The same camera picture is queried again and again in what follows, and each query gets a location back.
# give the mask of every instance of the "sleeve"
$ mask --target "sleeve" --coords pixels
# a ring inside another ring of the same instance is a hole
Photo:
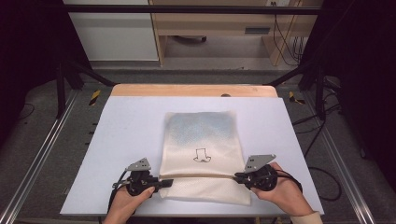
[[[319,212],[304,217],[290,217],[294,224],[323,224]]]

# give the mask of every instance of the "human hand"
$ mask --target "human hand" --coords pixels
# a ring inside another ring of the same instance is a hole
[[[126,187],[117,191],[110,210],[103,221],[104,224],[124,224],[134,213],[134,210],[154,192],[155,188],[145,189],[137,196],[131,196]]]
[[[270,163],[270,165],[275,170],[282,171],[282,168],[276,162]],[[250,190],[255,193],[259,199],[276,204],[280,209],[292,217],[302,217],[314,213],[298,186],[288,178],[279,177],[276,187],[270,191],[263,191],[255,188],[251,188]]]

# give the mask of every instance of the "white fabric bag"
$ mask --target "white fabric bag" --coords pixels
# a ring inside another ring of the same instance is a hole
[[[233,112],[168,113],[160,178],[173,178],[161,197],[250,205],[250,191],[231,177],[245,168]]]

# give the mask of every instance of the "metal frame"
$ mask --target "metal frame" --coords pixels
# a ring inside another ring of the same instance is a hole
[[[65,11],[65,12],[85,12],[85,13],[202,13],[202,14],[276,14],[276,15],[326,15],[336,14],[345,11],[342,9],[323,9],[321,7],[225,7],[225,6],[140,6],[140,5],[129,5],[129,6],[118,6],[118,5],[39,5],[37,6],[38,11]],[[74,62],[69,62],[78,70],[93,76],[100,82],[113,85],[111,81],[95,74],[91,69],[84,68]],[[297,68],[295,72],[289,73],[287,76],[276,80],[270,85],[276,86],[281,83],[283,79],[289,79],[298,74],[298,71],[305,70],[306,67],[310,66],[311,63],[303,64],[300,68]],[[63,79],[63,68],[60,66],[58,70],[58,78]],[[64,94],[59,91],[63,91],[63,83],[58,83],[58,94],[59,97],[63,98]],[[18,215],[21,207],[29,194],[33,184],[35,183],[38,174],[50,154],[52,146],[56,141],[67,117],[73,107],[73,104],[77,98],[78,92],[72,91],[71,96],[66,103],[66,107],[63,108],[63,113],[59,113],[59,118],[56,119],[46,141],[38,151],[35,160],[31,167],[26,173],[22,180],[19,188],[13,196],[11,202],[8,204],[6,210],[0,216],[0,223],[13,223],[16,216]],[[346,194],[348,195],[352,206],[355,209],[357,217],[361,223],[375,223],[374,218],[367,207],[364,199],[361,196],[359,188],[353,180],[350,172],[348,171],[345,163],[343,162],[334,142],[332,141],[327,129],[324,129],[323,141],[328,146],[328,152],[332,158],[332,162],[337,170],[337,173],[341,177],[341,181],[345,187]]]
[[[314,102],[315,100],[312,97],[312,93],[308,93],[307,91],[303,91],[304,98],[309,105],[310,110],[313,114],[316,113]],[[316,119],[318,125],[321,124],[320,119]],[[341,154],[338,151],[337,146],[332,140],[332,136],[327,130],[326,127],[322,130],[322,141],[325,145],[327,152],[329,153],[329,157],[332,160],[332,164],[334,165],[334,169],[340,177],[340,181],[344,186],[344,190],[346,195],[348,196],[350,202],[352,203],[352,207],[355,210],[356,216],[359,219],[359,222],[362,224],[375,224],[374,217],[367,206],[366,201],[364,201],[363,196],[361,195],[361,191],[358,188],[355,180],[353,179],[352,174],[349,172],[349,169],[346,166],[346,163],[341,157]]]
[[[52,147],[56,139],[58,138],[58,135],[61,132],[62,127],[64,126],[70,114],[70,111],[73,108],[77,96],[78,96],[78,91],[72,90],[67,100],[66,103],[67,107],[65,108],[63,115],[59,119],[55,120],[51,130],[49,131],[49,134],[47,135],[46,140],[39,149],[37,155],[35,156],[35,160],[32,162],[29,170],[27,171],[25,177],[20,183],[20,186],[16,190],[14,196],[7,205],[6,209],[1,214],[0,216],[1,224],[13,223],[14,220],[17,218],[17,215],[20,212],[24,201],[26,200],[30,190],[32,189],[32,186],[35,183],[35,180],[37,179],[41,171],[41,168],[44,165],[44,162],[46,161],[48,155],[50,154]]]

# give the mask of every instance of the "black line drawing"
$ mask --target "black line drawing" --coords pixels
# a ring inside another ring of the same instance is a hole
[[[197,153],[197,157],[194,158],[197,162],[210,162],[211,157],[206,156],[206,148],[197,148],[195,149]]]

